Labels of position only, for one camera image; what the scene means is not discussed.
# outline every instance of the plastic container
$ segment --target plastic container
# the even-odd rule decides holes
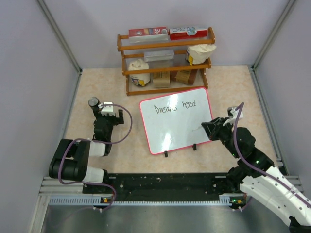
[[[190,65],[201,64],[212,55],[215,49],[214,44],[187,46],[186,60]]]
[[[174,58],[174,50],[144,52],[145,62],[165,61]]]
[[[149,69],[148,63],[144,62],[142,59],[137,59],[130,63],[128,70],[141,70]],[[150,82],[150,73],[146,74],[131,74],[130,78],[134,85],[136,86],[145,86]]]

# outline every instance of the brown box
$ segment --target brown box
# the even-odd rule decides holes
[[[166,88],[170,86],[170,72],[164,71],[164,72],[156,72],[153,73],[153,83],[154,87],[157,88]]]
[[[171,71],[171,81],[193,85],[197,69]]]

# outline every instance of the box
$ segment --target box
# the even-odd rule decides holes
[[[156,72],[153,73],[153,83],[156,88],[166,88],[170,86],[170,72]]]
[[[128,38],[131,43],[164,41],[169,39],[169,34],[167,27],[130,29],[128,30]]]
[[[164,61],[164,60],[171,60],[173,58],[174,58],[174,50],[144,52],[145,62]]]
[[[207,27],[181,27],[171,28],[170,38],[171,40],[181,40],[188,38],[198,38],[207,36]]]
[[[193,85],[197,69],[171,71],[171,81]]]

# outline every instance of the metal table surface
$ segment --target metal table surface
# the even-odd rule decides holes
[[[115,206],[102,214],[80,206],[49,206],[42,233],[289,233],[256,200],[243,212],[221,206]]]

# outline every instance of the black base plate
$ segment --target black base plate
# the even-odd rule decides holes
[[[206,201],[232,193],[226,173],[111,173],[107,184],[117,191],[117,201]],[[85,194],[107,194],[111,189],[87,185]]]

